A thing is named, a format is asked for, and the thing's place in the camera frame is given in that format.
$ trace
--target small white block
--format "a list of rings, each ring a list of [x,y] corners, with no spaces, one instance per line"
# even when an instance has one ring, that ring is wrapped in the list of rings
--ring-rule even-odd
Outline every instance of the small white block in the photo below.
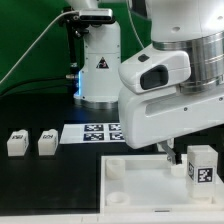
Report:
[[[8,156],[24,156],[28,145],[28,131],[14,131],[7,141]]]
[[[186,183],[192,198],[211,198],[215,194],[218,153],[208,145],[189,146]]]
[[[44,131],[38,141],[38,150],[40,156],[52,156],[58,146],[58,131],[51,129]]]

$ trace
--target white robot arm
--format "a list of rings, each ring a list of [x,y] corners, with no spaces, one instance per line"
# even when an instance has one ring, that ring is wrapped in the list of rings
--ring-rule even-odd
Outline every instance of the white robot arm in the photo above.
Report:
[[[224,123],[224,0],[146,6],[152,44],[119,68],[119,116],[132,148]]]
[[[74,9],[94,9],[99,3],[117,3],[125,0],[66,0]]]

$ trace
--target triangle logo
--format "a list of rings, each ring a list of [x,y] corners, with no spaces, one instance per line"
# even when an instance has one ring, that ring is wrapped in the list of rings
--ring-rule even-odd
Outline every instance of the triangle logo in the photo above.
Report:
[[[99,69],[108,69],[109,68],[104,57],[101,58],[100,62],[96,66],[96,68],[99,68]]]

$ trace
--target white cube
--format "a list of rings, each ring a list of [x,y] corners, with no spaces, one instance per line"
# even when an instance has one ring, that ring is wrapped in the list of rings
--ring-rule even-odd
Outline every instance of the white cube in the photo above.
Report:
[[[58,132],[54,129],[44,131],[38,141],[40,156],[52,156],[58,146]]]
[[[7,141],[8,156],[24,156],[28,145],[28,131],[14,131]]]
[[[208,145],[189,146],[186,183],[192,198],[212,198],[215,194],[218,153]]]

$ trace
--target table surface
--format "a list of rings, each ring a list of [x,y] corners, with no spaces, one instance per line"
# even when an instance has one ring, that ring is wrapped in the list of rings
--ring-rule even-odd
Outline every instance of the table surface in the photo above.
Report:
[[[44,130],[64,124],[119,122],[117,109],[75,106],[67,94],[20,94],[0,98],[0,215],[98,213],[102,155],[154,154],[156,146],[133,150],[126,143],[59,145],[55,156],[40,157],[37,142]],[[219,151],[224,176],[224,127],[175,139],[175,147],[209,144]],[[24,157],[8,157],[6,142],[16,130],[29,131]]]

